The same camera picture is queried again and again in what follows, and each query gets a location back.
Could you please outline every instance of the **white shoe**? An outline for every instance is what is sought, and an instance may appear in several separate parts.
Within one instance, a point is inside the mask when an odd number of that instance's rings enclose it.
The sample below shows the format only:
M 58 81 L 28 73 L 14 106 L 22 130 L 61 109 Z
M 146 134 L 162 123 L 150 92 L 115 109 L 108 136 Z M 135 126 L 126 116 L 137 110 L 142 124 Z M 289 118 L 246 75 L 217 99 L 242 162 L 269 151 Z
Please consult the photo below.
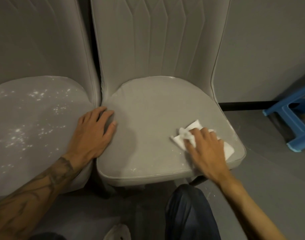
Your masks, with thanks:
M 131 240 L 129 228 L 123 224 L 115 225 L 103 240 Z

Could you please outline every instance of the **pants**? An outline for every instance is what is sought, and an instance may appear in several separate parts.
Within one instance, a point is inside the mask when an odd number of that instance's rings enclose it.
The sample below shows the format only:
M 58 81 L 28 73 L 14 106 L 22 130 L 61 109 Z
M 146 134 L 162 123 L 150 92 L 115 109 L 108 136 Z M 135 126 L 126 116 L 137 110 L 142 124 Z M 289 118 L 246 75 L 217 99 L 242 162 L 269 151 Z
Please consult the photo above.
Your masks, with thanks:
M 220 240 L 217 223 L 201 190 L 180 185 L 166 208 L 165 240 Z M 55 233 L 42 233 L 30 240 L 66 240 Z

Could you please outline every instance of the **chair seat cushion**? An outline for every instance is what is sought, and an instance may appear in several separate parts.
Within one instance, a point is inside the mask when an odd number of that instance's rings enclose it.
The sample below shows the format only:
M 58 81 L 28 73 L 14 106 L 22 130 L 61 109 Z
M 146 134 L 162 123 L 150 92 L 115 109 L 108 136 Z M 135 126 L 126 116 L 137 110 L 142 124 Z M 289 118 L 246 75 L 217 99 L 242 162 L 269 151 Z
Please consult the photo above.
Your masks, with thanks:
M 113 186 L 129 186 L 198 175 L 170 139 L 196 119 L 235 149 L 227 160 L 236 167 L 246 150 L 218 104 L 193 84 L 174 77 L 134 79 L 123 84 L 104 104 L 115 110 L 117 131 L 97 159 L 97 169 Z
M 67 77 L 40 76 L 0 84 L 0 199 L 47 169 L 66 150 L 78 117 L 93 109 Z M 66 191 L 82 188 L 89 164 Z

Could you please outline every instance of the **gray upholstered chair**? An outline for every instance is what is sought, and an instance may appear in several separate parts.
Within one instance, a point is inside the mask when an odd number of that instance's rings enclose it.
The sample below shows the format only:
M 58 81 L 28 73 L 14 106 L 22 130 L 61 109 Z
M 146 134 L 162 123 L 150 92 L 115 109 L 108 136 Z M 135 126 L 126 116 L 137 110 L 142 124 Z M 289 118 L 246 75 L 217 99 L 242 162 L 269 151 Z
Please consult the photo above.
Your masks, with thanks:
M 103 104 L 118 121 L 100 177 L 133 186 L 197 176 L 169 138 L 196 119 L 234 147 L 227 164 L 237 167 L 246 150 L 212 85 L 230 0 L 91 1 Z
M 0 199 L 58 159 L 78 117 L 100 103 L 77 0 L 0 0 Z

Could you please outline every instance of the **gray floor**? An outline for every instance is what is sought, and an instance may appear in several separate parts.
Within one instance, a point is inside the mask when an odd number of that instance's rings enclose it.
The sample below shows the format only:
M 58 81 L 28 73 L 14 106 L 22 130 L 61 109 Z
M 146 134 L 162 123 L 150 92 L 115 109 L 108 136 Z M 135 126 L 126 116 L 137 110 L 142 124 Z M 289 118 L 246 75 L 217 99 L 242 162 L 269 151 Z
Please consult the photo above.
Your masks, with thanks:
M 225 114 L 247 149 L 234 175 L 288 239 L 304 240 L 305 150 L 290 151 L 261 111 Z M 210 202 L 222 239 L 246 239 L 220 191 L 210 181 L 198 187 Z M 141 194 L 109 200 L 86 192 L 62 195 L 35 232 L 54 231 L 68 240 L 101 240 L 114 224 L 124 222 L 133 239 L 163 239 L 164 206 L 174 189 L 174 182 L 147 185 Z

